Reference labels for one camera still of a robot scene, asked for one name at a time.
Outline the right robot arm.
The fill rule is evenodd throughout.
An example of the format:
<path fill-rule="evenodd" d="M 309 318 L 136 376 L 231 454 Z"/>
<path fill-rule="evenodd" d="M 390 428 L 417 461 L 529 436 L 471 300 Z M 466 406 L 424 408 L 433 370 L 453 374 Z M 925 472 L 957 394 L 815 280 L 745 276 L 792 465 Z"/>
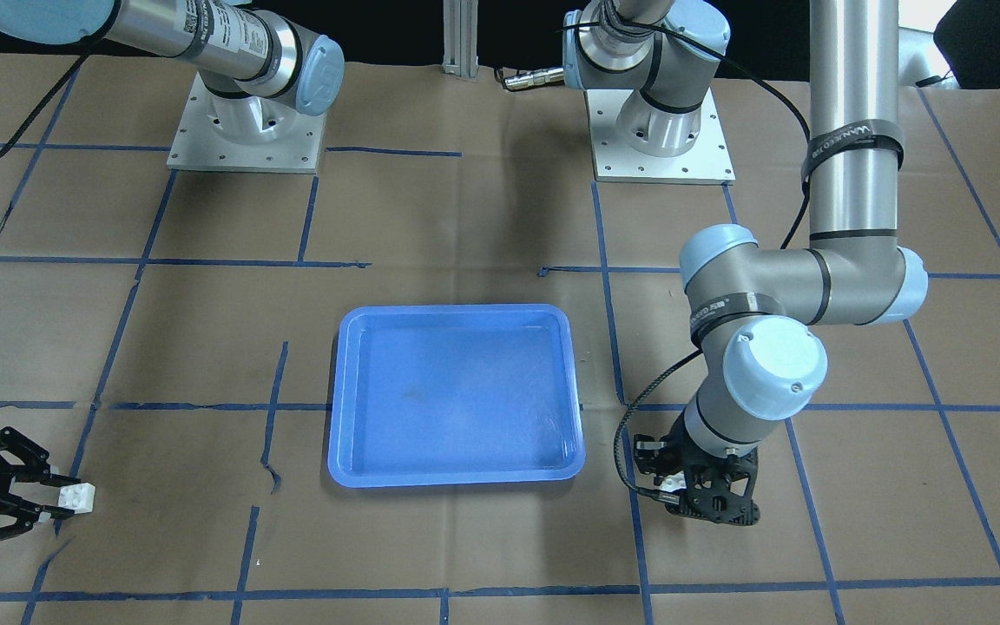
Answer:
<path fill-rule="evenodd" d="M 168 159 L 178 170 L 312 174 L 344 82 L 325 33 L 229 1 L 0 1 L 0 32 L 87 51 L 115 41 L 194 66 Z M 56 474 L 40 444 L 0 430 L 0 542 L 92 502 L 94 487 Z"/>

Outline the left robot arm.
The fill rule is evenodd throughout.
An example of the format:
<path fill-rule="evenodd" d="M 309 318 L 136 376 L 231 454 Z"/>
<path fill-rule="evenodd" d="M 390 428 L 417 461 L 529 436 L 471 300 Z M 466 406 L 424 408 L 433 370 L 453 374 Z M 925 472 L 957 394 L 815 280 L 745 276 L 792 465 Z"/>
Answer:
<path fill-rule="evenodd" d="M 826 378 L 816 325 L 899 323 L 924 304 L 924 262 L 898 242 L 898 13 L 894 1 L 809 4 L 810 112 L 798 219 L 808 246 L 765 249 L 707 227 L 684 244 L 690 338 L 707 373 L 663 437 L 614 435 L 628 490 L 678 516 L 750 526 L 758 446 Z M 564 18 L 567 86 L 626 90 L 615 138 L 637 154 L 694 149 L 731 29 L 707 1 L 591 1 Z"/>

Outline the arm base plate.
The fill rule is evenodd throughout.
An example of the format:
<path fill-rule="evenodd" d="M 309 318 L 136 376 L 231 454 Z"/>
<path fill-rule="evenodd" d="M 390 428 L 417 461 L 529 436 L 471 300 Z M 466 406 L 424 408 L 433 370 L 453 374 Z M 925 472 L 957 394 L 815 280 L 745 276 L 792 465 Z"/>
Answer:
<path fill-rule="evenodd" d="M 198 74 L 167 165 L 198 173 L 317 174 L 324 115 L 310 117 L 260 96 L 218 95 Z"/>
<path fill-rule="evenodd" d="M 671 114 L 639 91 L 584 91 L 595 180 L 730 185 L 737 179 L 711 91 L 699 109 Z"/>

